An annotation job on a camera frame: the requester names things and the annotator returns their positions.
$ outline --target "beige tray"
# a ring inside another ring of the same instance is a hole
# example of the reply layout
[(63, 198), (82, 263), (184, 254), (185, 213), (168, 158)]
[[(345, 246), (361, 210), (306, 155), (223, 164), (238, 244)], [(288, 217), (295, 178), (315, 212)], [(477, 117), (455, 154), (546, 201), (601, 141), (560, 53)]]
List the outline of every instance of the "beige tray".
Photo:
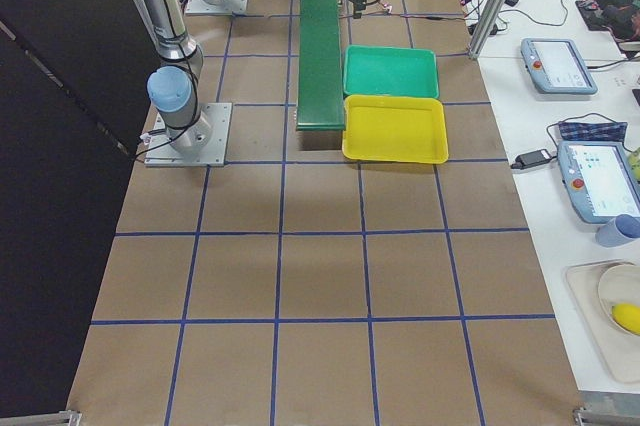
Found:
[(637, 268), (640, 277), (640, 266), (626, 261), (608, 261), (569, 268), (566, 278), (611, 375), (621, 383), (636, 383), (640, 382), (640, 336), (616, 325), (605, 312), (598, 295), (600, 278), (616, 267), (627, 275)]

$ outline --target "black wall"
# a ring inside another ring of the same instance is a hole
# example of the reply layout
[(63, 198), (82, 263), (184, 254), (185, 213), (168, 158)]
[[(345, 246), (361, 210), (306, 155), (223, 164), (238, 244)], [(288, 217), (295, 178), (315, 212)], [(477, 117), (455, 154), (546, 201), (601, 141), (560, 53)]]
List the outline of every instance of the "black wall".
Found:
[[(0, 0), (0, 418), (66, 409), (155, 51), (131, 0)], [(25, 56), (29, 49), (66, 86)]]

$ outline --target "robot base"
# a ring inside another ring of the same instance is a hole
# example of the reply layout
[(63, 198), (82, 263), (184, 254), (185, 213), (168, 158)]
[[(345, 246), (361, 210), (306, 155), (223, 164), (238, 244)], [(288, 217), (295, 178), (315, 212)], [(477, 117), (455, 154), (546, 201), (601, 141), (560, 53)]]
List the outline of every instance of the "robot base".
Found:
[[(202, 114), (207, 116), (213, 125), (211, 138), (193, 156), (184, 156), (175, 150), (170, 144), (149, 151), (144, 164), (149, 167), (183, 168), (188, 166), (224, 166), (224, 158), (227, 152), (227, 140), (229, 139), (229, 126), (231, 124), (231, 103), (206, 103), (202, 104)], [(156, 129), (164, 128), (164, 121), (158, 115), (155, 123)], [(153, 136), (149, 148), (159, 146), (168, 141), (164, 134)]]
[(248, 0), (225, 0), (223, 3), (209, 4), (204, 0), (189, 0), (185, 14), (187, 15), (220, 15), (230, 16), (232, 14), (245, 14), (247, 12)]

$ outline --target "banana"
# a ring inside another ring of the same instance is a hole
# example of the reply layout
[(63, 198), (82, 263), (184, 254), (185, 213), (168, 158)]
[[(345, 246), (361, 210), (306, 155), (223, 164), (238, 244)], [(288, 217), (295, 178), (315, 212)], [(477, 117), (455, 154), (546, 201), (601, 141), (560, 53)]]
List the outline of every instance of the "banana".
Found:
[(640, 334), (640, 306), (618, 303), (611, 308), (611, 317), (627, 331)]

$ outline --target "blue joint cap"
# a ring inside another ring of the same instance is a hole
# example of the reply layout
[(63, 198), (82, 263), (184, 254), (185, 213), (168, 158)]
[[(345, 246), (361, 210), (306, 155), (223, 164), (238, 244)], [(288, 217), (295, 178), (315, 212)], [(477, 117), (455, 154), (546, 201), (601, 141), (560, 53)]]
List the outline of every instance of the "blue joint cap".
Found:
[(191, 97), (191, 86), (187, 73), (175, 66), (163, 66), (147, 80), (149, 98), (162, 113), (182, 109)]

